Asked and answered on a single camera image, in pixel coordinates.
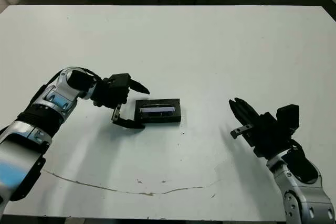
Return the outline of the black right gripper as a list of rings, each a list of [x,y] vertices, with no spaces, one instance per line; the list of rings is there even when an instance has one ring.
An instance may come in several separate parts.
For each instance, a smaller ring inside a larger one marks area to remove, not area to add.
[[[272,159],[277,154],[291,149],[291,137],[287,129],[270,114],[259,115],[245,100],[230,99],[229,106],[235,118],[242,124],[230,134],[236,139],[243,136],[255,155]]]

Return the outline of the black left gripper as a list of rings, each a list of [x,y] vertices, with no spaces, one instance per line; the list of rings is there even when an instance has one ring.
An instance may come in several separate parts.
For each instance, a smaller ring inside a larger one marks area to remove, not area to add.
[[[114,109],[112,122],[126,129],[144,129],[145,125],[130,119],[120,118],[122,104],[126,104],[129,88],[138,93],[150,94],[141,83],[129,76],[111,76],[96,83],[91,100],[95,106]]]

